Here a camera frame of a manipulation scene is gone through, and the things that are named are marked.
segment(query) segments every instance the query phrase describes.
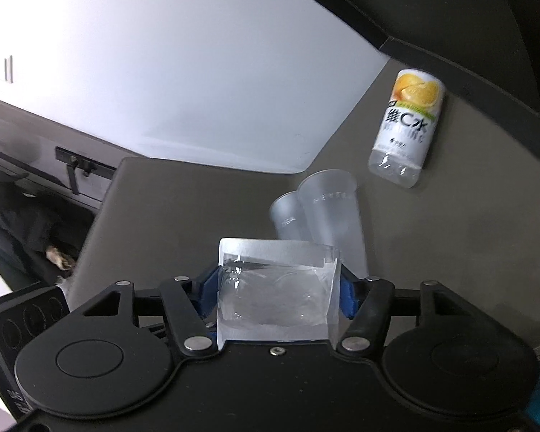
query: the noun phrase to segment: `metal bracket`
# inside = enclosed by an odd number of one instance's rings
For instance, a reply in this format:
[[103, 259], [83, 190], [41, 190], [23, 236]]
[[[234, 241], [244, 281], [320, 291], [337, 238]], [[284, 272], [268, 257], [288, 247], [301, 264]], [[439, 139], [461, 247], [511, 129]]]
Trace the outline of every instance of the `metal bracket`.
[[80, 194], [78, 182], [76, 180], [77, 168], [82, 169], [82, 175], [84, 177], [94, 174], [108, 180], [112, 180], [114, 172], [116, 172], [115, 167], [81, 156], [80, 154], [73, 153], [72, 151], [68, 151], [61, 147], [56, 147], [56, 159], [66, 164], [68, 181], [73, 194]]

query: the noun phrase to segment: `black circular pad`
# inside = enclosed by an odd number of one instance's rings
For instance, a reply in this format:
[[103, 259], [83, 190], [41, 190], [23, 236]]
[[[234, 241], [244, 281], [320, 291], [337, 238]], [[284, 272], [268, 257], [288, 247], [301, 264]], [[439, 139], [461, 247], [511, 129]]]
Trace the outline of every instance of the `black circular pad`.
[[14, 371], [29, 403], [65, 418], [99, 418], [157, 391], [172, 371], [170, 351], [125, 318], [71, 313], [26, 345]]
[[486, 345], [452, 339], [432, 350], [432, 362], [451, 375], [480, 377], [496, 368], [498, 354]]
[[524, 342], [464, 316], [401, 334], [384, 350], [382, 368], [408, 400], [455, 416], [522, 407], [538, 378], [536, 356]]
[[98, 339], [87, 339], [66, 346], [56, 363], [62, 372], [77, 378], [95, 378], [117, 369], [124, 359], [122, 349]]

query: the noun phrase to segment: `plastic cup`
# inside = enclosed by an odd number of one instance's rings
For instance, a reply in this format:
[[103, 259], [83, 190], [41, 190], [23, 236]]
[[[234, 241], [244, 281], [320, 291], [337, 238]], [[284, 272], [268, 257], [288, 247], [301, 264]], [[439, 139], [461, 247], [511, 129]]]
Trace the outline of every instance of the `plastic cup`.
[[340, 251], [342, 263], [358, 278], [368, 276], [366, 249], [356, 199], [356, 180], [331, 169], [307, 177], [298, 187], [312, 240]]
[[270, 206], [270, 218], [281, 240], [312, 240], [298, 192], [279, 197]]

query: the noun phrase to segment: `metal screw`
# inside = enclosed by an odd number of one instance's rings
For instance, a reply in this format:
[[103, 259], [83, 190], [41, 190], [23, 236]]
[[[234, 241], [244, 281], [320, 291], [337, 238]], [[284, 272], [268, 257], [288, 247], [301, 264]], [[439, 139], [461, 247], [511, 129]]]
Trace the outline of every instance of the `metal screw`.
[[184, 347], [189, 351], [204, 351], [210, 346], [212, 346], [212, 340], [205, 336], [192, 336], [184, 342]]
[[286, 354], [286, 349], [283, 347], [272, 347], [270, 348], [270, 354], [272, 355], [284, 355]]
[[361, 336], [350, 336], [342, 341], [342, 347], [350, 352], [364, 351], [370, 347], [370, 341]]

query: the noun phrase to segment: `white wall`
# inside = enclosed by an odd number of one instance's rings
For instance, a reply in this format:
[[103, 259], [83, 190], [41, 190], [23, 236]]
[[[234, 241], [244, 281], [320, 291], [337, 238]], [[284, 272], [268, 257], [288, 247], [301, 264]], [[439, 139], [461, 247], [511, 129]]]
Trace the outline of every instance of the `white wall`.
[[313, 0], [0, 0], [0, 100], [153, 157], [305, 170], [386, 57]]

